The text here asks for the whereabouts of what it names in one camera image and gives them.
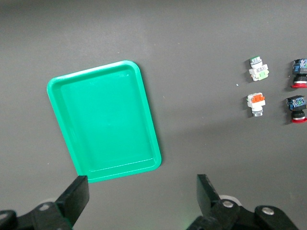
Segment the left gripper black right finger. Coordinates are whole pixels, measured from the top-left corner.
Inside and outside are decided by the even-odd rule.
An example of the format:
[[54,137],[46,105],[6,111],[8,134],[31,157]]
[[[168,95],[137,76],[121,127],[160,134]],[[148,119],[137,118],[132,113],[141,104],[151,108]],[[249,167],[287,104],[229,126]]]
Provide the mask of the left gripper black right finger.
[[197,201],[202,215],[190,230],[231,230],[238,220],[240,207],[229,199],[221,199],[205,174],[197,175]]

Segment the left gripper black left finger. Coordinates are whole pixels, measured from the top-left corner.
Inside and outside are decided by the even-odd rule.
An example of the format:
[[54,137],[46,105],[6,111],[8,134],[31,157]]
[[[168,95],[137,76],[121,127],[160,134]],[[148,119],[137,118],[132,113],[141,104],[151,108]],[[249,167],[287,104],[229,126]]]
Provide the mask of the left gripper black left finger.
[[78,176],[55,202],[37,206],[32,214],[35,230],[71,230],[89,201],[87,176]]

